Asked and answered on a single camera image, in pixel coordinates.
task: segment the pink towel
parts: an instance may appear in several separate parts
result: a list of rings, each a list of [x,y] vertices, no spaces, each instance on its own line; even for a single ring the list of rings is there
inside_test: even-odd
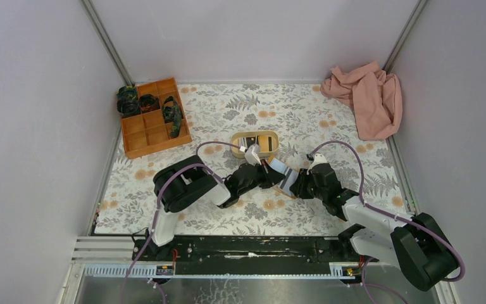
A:
[[[395,134],[401,122],[402,100],[396,75],[387,75],[377,61],[342,73],[337,66],[321,93],[338,99],[355,112],[359,138],[385,139]]]

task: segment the light purple wall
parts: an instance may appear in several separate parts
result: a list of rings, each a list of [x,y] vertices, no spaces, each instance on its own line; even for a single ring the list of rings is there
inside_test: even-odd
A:
[[[431,1],[394,72],[418,204],[466,262],[461,302],[486,303],[486,1]]]
[[[54,303],[121,84],[79,1],[0,1],[0,303]]]
[[[94,0],[131,77],[321,82],[384,65],[417,0]]]

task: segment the floral patterned surface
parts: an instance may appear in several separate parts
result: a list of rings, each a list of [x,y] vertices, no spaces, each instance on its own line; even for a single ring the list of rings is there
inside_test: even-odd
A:
[[[127,234],[150,226],[156,201],[152,177],[158,170],[191,156],[201,142],[229,141],[234,133],[248,130],[277,132],[277,157],[292,168],[307,168],[306,154],[324,141],[349,143],[363,162],[367,201],[404,211],[386,142],[359,140],[351,109],[322,96],[318,85],[180,85],[179,89],[193,141],[130,160],[120,140],[96,234]],[[358,164],[347,148],[329,145],[320,153],[344,187],[358,190]],[[221,145],[205,146],[199,154],[220,176],[231,174],[243,162]],[[290,199],[273,189],[253,189],[227,209],[199,200],[178,219],[176,234],[336,236],[350,226],[329,215],[318,200]]]

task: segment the purple cable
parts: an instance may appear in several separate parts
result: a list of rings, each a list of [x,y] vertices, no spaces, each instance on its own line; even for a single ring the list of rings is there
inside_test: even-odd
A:
[[[317,148],[315,148],[314,151],[311,152],[311,154],[316,153],[319,149],[321,149],[321,147],[323,147],[326,144],[343,144],[344,146],[348,147],[353,152],[353,154],[355,154],[355,157],[357,158],[357,162],[359,163],[359,167],[360,167],[360,171],[361,171],[361,185],[359,187],[359,199],[360,199],[360,201],[361,201],[361,203],[362,203],[362,205],[364,207],[367,207],[368,209],[373,210],[373,211],[375,211],[377,213],[381,213],[382,215],[386,215],[386,216],[388,216],[388,217],[390,217],[390,218],[392,218],[394,220],[399,220],[400,222],[404,222],[406,224],[415,226],[416,228],[422,230],[423,232],[426,232],[432,238],[434,238],[437,241],[439,241],[440,243],[442,243],[446,247],[446,249],[448,249],[454,255],[454,257],[456,258],[456,260],[459,263],[459,274],[458,274],[458,276],[457,277],[453,277],[452,279],[446,279],[446,278],[444,278],[444,279],[442,279],[443,281],[445,281],[445,282],[457,282],[457,281],[461,280],[464,277],[465,265],[464,265],[463,259],[461,258],[461,256],[459,255],[459,253],[452,247],[452,245],[450,245],[447,241],[444,241],[444,239],[442,239],[440,236],[438,236],[433,231],[427,229],[426,227],[423,227],[420,224],[417,224],[417,223],[413,222],[412,220],[408,220],[408,219],[402,218],[402,217],[397,217],[393,213],[386,212],[384,210],[381,210],[379,208],[376,208],[376,207],[371,206],[371,205],[369,205],[369,204],[366,203],[366,201],[364,200],[364,197],[363,197],[364,170],[362,168],[362,162],[360,160],[360,157],[357,154],[357,152],[355,151],[355,149],[353,149],[352,146],[350,146],[349,144],[347,144],[346,142],[343,142],[343,141],[327,141],[327,142],[324,142],[323,144],[319,145]]]
[[[157,282],[154,282],[152,281],[151,282],[153,286],[155,286],[156,288],[159,288],[159,290],[161,291],[161,296],[163,297],[163,303],[166,303],[166,294],[165,294],[165,290],[161,287],[161,285],[159,285],[159,283]]]
[[[196,150],[194,151],[194,154],[198,155],[198,150],[206,145],[206,144],[224,144],[226,146],[230,146],[230,147],[234,147],[234,148],[237,148],[239,149],[239,146],[235,145],[235,144],[230,144],[229,142],[224,142],[224,141],[205,141],[201,144],[198,145],[198,147],[196,147]]]
[[[440,236],[438,236],[433,231],[427,229],[426,227],[423,227],[420,224],[417,224],[417,223],[413,222],[412,220],[408,220],[408,219],[402,218],[402,217],[397,217],[393,213],[386,212],[384,210],[381,210],[379,208],[376,208],[376,207],[371,206],[371,205],[369,205],[369,204],[366,203],[366,201],[364,200],[364,196],[363,196],[364,195],[363,194],[363,189],[364,189],[364,169],[362,168],[362,161],[361,161],[359,155],[357,154],[357,151],[355,151],[355,149],[353,149],[352,146],[350,146],[349,144],[347,144],[346,142],[343,142],[343,141],[327,141],[327,142],[324,142],[323,144],[317,146],[311,152],[311,154],[314,155],[319,149],[321,149],[323,146],[325,146],[327,144],[342,144],[342,145],[348,147],[353,152],[353,154],[355,155],[355,157],[357,158],[357,162],[359,163],[359,168],[360,168],[360,172],[361,172],[361,184],[360,184],[360,187],[359,187],[359,199],[360,199],[360,201],[361,201],[361,203],[362,203],[362,205],[364,207],[367,207],[368,209],[373,210],[373,211],[375,211],[377,213],[380,213],[382,215],[386,215],[386,216],[388,216],[388,217],[390,217],[390,218],[392,218],[394,220],[399,220],[399,221],[404,222],[406,224],[415,226],[416,228],[418,228],[418,229],[422,230],[423,232],[426,232],[427,234],[429,234],[434,239],[438,240],[440,243],[442,243],[446,247],[446,249],[450,250],[450,252],[454,255],[454,257],[456,258],[456,260],[459,262],[459,267],[460,267],[459,274],[458,274],[457,277],[453,277],[452,279],[446,279],[446,278],[444,278],[443,281],[445,281],[445,282],[457,282],[457,281],[459,281],[460,279],[462,279],[464,277],[465,265],[464,265],[463,259],[461,258],[461,256],[459,255],[459,253],[452,247],[452,245],[450,245],[447,241],[444,241],[444,239],[442,239]],[[373,299],[373,297],[371,296],[370,292],[368,291],[368,288],[366,287],[367,284],[371,284],[371,283],[365,283],[365,278],[364,278],[366,264],[370,260],[371,259],[369,259],[368,261],[366,261],[366,263],[364,263],[364,268],[363,268],[363,273],[362,273],[362,282],[363,282],[364,290],[366,291],[366,294],[368,295],[368,297],[370,297],[370,300],[374,304],[377,304],[375,302],[375,300]],[[407,301],[405,300],[405,298],[403,298],[397,291],[395,291],[393,289],[390,289],[387,286],[383,286],[383,285],[379,285],[379,284],[371,284],[371,285],[368,285],[368,286],[372,286],[372,287],[376,287],[376,288],[381,288],[381,289],[384,289],[384,290],[389,290],[390,292],[392,292],[395,295],[399,296],[401,298],[401,300],[403,300],[404,303],[407,303]]]
[[[399,294],[397,291],[393,290],[392,288],[389,288],[387,286],[379,285],[379,284],[372,284],[372,283],[366,283],[366,266],[368,266],[368,263],[373,260],[373,258],[369,258],[367,261],[364,262],[364,265],[362,266],[362,273],[361,273],[361,279],[362,279],[362,286],[364,287],[364,291],[366,291],[366,294],[370,298],[370,300],[373,302],[373,304],[377,304],[375,299],[371,296],[370,291],[368,290],[368,287],[376,287],[380,288],[383,290],[390,291],[391,293],[394,293],[396,296],[398,296],[403,303],[409,304],[407,302],[407,299],[405,299],[401,294]]]
[[[154,215],[154,220],[152,222],[152,231],[150,232],[150,235],[148,236],[148,238],[144,242],[144,245],[142,245],[142,248],[139,250],[139,252],[137,253],[137,256],[135,257],[135,259],[133,260],[131,265],[129,265],[129,268],[126,271],[126,275],[124,277],[124,283],[122,284],[122,290],[120,291],[120,303],[121,304],[124,303],[123,302],[124,289],[125,289],[127,278],[129,277],[129,274],[131,273],[133,266],[135,266],[135,263],[137,263],[140,256],[143,254],[144,250],[146,250],[146,247],[148,246],[148,244],[152,240],[152,237],[154,236],[154,230],[155,230],[156,224],[158,222],[159,210],[161,209],[161,198],[163,197],[163,193],[165,192],[166,188],[168,187],[168,185],[172,181],[174,181],[177,177],[182,175],[185,171],[192,169],[192,168],[204,168],[204,169],[206,169],[206,171],[208,171],[210,174],[212,174],[215,177],[216,180],[218,180],[221,183],[223,182],[218,175],[214,174],[213,171],[210,168],[208,168],[208,166],[204,165],[203,163],[193,163],[191,165],[188,165],[188,166],[180,169],[178,172],[176,172],[171,177],[169,177],[169,179],[163,184],[163,186],[161,187],[161,190],[159,190],[158,197],[157,197],[157,200],[156,200],[156,213]],[[165,304],[166,303],[165,292],[163,291],[162,288],[160,288],[160,290],[163,293],[163,304]]]

